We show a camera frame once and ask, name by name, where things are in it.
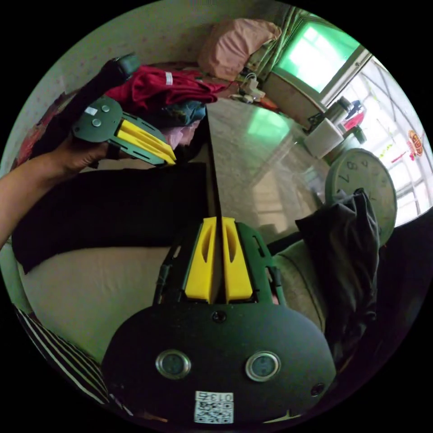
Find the clock face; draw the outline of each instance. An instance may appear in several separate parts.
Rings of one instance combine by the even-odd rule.
[[[326,178],[325,199],[332,203],[339,190],[353,194],[364,188],[374,209],[379,226],[380,245],[390,238],[397,217],[397,198],[385,166],[372,153],[351,149],[332,164]]]

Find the human arm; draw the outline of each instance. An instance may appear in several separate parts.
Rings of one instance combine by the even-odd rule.
[[[68,137],[54,151],[31,159],[0,179],[0,248],[24,215],[53,187],[106,156],[107,144]]]

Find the hand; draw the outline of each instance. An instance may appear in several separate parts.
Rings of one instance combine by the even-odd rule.
[[[106,157],[108,143],[88,143],[70,135],[54,151],[46,154],[53,174],[60,180],[74,177],[93,162]]]

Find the window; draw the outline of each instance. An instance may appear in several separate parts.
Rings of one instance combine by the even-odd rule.
[[[372,58],[336,99],[341,96],[349,101],[360,100],[365,108],[360,127],[367,142],[362,147],[376,155],[389,171],[397,194],[396,226],[426,212],[433,204],[433,194],[428,189],[431,164],[425,155],[415,160],[410,157],[408,131],[412,125],[418,125],[421,131],[423,128],[414,110],[409,117],[407,107],[411,105],[401,88]]]
[[[272,71],[326,106],[369,57],[354,38],[310,15],[301,19]]]
[[[407,204],[401,205],[399,201],[397,201],[397,218],[396,218],[396,226],[400,226],[405,222],[413,220],[418,216],[418,209],[416,207],[415,200],[408,202]]]
[[[305,23],[278,66],[321,92],[359,43],[341,30]]]
[[[428,192],[425,182],[415,187],[415,194],[418,201],[419,212],[427,212],[430,209],[430,201],[428,199]]]
[[[409,171],[402,162],[391,168],[389,174],[396,191],[410,184]]]

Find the red cloth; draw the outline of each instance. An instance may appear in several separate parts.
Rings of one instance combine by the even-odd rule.
[[[364,120],[364,113],[359,113],[356,116],[353,116],[351,119],[347,120],[345,123],[343,123],[343,125],[346,128],[346,131],[348,131],[354,126],[360,125],[363,120]]]
[[[119,102],[124,111],[139,115],[140,112],[153,112],[185,101],[216,102],[215,93],[226,88],[221,84],[196,81],[194,77],[200,75],[197,71],[172,71],[167,74],[172,74],[172,84],[167,83],[165,71],[140,66],[130,80],[109,90],[106,95]]]

